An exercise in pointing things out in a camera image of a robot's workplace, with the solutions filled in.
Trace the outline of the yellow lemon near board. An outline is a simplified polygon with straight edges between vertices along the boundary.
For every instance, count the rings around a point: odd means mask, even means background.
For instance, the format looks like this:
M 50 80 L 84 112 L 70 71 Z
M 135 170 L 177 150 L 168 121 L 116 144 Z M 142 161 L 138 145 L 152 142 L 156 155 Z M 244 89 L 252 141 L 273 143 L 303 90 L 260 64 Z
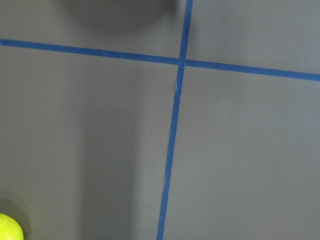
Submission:
M 0 240 L 24 240 L 24 233 L 19 223 L 3 213 L 0 214 Z

